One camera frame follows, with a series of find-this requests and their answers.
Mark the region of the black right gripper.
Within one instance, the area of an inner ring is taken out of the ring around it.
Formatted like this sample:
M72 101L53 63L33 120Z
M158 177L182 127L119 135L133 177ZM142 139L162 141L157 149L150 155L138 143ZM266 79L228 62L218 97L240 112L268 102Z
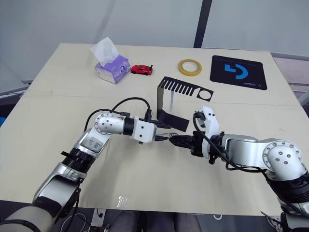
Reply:
M191 154L193 156L209 158L210 144L204 138L205 132L193 132L193 137L191 135L175 135L173 138L175 140L170 140L170 142L177 147L191 148Z

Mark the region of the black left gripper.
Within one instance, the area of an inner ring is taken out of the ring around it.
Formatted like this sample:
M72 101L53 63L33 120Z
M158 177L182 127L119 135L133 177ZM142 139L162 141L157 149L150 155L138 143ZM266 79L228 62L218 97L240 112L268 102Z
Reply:
M156 130L158 128L171 129L170 125L164 123L153 123L152 111L146 110L143 120L139 121L139 144L151 143L153 141L165 141L169 140L170 137L156 135Z

